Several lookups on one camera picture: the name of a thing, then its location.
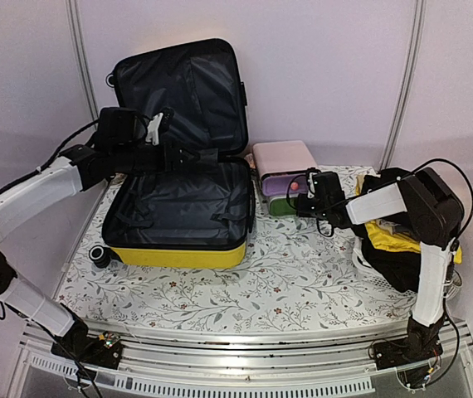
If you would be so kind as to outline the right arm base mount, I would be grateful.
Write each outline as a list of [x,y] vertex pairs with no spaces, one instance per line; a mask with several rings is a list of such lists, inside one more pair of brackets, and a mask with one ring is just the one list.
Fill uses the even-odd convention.
[[436,363],[441,362],[443,348],[439,332],[445,321],[449,322],[456,336],[455,350],[446,367],[450,369],[456,362],[460,350],[461,335],[456,323],[447,313],[444,313],[429,326],[419,323],[411,315],[407,320],[407,334],[405,337],[373,341],[368,348],[368,356],[375,361],[379,370],[428,361],[431,358],[435,358]]

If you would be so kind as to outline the yellow Pikachu suitcase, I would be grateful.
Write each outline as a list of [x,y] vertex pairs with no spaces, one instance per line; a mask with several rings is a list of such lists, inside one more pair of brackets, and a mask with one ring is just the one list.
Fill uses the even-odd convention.
[[107,211],[94,265],[228,269],[242,262],[255,215],[246,96],[232,46],[213,38],[119,61],[118,104],[153,116],[174,112],[168,136],[200,152],[199,164],[125,175]]

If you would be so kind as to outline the white plastic basket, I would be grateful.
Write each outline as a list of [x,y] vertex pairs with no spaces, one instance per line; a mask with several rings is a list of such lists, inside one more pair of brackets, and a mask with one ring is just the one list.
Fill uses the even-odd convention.
[[355,269],[363,276],[363,277],[371,277],[375,279],[384,280],[384,277],[381,273],[379,273],[372,265],[367,262],[364,257],[363,251],[363,240],[360,237],[354,238],[353,249],[351,259],[354,264]]

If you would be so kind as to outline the pink purple drawer box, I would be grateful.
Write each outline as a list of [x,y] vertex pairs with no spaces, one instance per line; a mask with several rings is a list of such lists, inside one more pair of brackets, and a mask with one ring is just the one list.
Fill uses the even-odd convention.
[[307,192],[305,172],[317,163],[303,141],[256,143],[252,155],[266,197]]

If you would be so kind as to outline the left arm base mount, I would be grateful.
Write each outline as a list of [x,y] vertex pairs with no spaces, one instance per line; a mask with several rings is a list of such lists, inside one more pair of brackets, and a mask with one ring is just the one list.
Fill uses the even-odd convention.
[[120,335],[116,333],[103,332],[97,337],[91,337],[80,332],[54,342],[51,353],[59,357],[75,358],[82,364],[117,370],[123,349]]

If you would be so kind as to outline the green drawer box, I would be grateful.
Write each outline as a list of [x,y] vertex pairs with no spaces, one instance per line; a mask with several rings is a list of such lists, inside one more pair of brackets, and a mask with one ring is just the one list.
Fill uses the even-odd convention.
[[299,208],[298,197],[269,197],[267,200],[268,212],[271,216],[298,216],[312,217],[309,212]]

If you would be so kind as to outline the yellow cloth item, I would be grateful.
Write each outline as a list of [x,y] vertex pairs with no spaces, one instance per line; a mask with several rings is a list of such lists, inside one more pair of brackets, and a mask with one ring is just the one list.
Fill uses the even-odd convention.
[[376,249],[413,253],[421,251],[422,243],[445,248],[458,236],[464,207],[432,168],[412,175],[400,168],[386,169],[379,176],[360,174],[355,192],[367,198],[390,187],[402,194],[405,209],[354,224],[355,235],[368,238]]

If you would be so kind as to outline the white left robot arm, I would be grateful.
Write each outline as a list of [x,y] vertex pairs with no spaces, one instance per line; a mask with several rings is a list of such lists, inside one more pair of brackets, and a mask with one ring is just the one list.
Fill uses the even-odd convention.
[[100,116],[65,137],[50,157],[28,174],[0,188],[0,303],[44,327],[77,360],[94,353],[94,342],[77,320],[26,271],[35,265],[12,260],[21,243],[27,258],[45,251],[33,243],[51,243],[66,232],[66,223],[48,212],[74,196],[88,197],[115,174],[130,176],[174,171],[197,161],[198,155],[169,136],[174,112],[164,108],[153,116],[134,109],[108,107]]

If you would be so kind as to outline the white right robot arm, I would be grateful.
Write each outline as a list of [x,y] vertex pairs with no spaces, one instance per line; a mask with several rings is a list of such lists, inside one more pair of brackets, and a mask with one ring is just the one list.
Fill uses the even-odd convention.
[[412,323],[430,328],[444,313],[447,270],[459,250],[465,210],[460,198],[431,167],[392,167],[361,176],[347,197],[335,172],[306,170],[307,192],[299,212],[350,229],[363,259],[395,289],[411,290],[417,301]]

